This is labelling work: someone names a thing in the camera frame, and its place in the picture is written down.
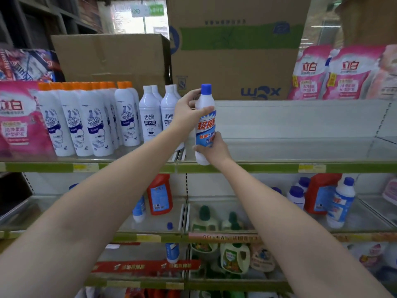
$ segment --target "detergent pouch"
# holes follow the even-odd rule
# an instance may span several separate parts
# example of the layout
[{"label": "detergent pouch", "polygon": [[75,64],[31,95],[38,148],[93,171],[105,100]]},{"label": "detergent pouch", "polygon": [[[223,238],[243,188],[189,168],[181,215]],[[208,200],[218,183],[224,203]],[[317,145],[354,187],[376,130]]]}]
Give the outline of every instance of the detergent pouch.
[{"label": "detergent pouch", "polygon": [[36,81],[0,81],[0,130],[12,155],[55,155],[36,100]]},{"label": "detergent pouch", "polygon": [[397,98],[397,45],[388,45],[379,59],[378,69],[366,99]]},{"label": "detergent pouch", "polygon": [[349,46],[330,61],[323,99],[365,99],[384,46]]},{"label": "detergent pouch", "polygon": [[297,59],[292,75],[292,89],[289,100],[318,99],[325,78],[325,64],[332,47],[330,45],[310,46]]}]

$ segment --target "blue bottle cap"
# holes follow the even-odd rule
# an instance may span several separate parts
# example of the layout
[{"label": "blue bottle cap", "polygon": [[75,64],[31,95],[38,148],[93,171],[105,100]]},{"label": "blue bottle cap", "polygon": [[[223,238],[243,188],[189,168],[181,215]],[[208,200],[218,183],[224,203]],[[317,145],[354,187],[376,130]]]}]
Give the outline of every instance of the blue bottle cap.
[{"label": "blue bottle cap", "polygon": [[303,189],[300,188],[299,186],[291,186],[289,193],[293,197],[303,197]]},{"label": "blue bottle cap", "polygon": [[347,186],[353,186],[354,184],[354,179],[350,177],[345,177],[345,181],[343,181],[343,184]]},{"label": "blue bottle cap", "polygon": [[209,83],[204,83],[201,85],[201,95],[211,95],[212,94],[212,88],[211,84]]},{"label": "blue bottle cap", "polygon": [[308,177],[301,177],[300,179],[299,179],[299,185],[300,186],[303,186],[303,187],[309,187],[309,184],[310,184],[310,178],[308,178]]},{"label": "blue bottle cap", "polygon": [[271,189],[277,191],[279,194],[283,194],[279,187],[272,187]]}]

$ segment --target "red detergent bottle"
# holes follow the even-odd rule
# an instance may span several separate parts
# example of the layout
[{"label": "red detergent bottle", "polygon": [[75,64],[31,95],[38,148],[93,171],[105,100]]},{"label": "red detergent bottle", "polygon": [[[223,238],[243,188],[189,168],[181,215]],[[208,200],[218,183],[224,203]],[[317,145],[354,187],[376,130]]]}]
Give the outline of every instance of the red detergent bottle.
[{"label": "red detergent bottle", "polygon": [[146,192],[152,215],[162,215],[171,211],[173,204],[169,174],[158,174]]},{"label": "red detergent bottle", "polygon": [[342,174],[316,174],[310,179],[310,184],[305,194],[304,209],[307,213],[326,215],[335,188]]}]

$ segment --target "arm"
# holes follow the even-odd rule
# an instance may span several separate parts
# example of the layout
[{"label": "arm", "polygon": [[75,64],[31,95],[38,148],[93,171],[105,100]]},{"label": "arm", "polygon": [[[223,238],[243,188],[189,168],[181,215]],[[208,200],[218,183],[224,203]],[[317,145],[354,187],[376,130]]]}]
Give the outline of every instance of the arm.
[{"label": "arm", "polygon": [[176,105],[171,125],[64,194],[0,255],[0,297],[73,297],[142,193],[213,107]]},{"label": "arm", "polygon": [[195,150],[226,177],[298,297],[392,297],[311,216],[236,164],[220,133]]}]

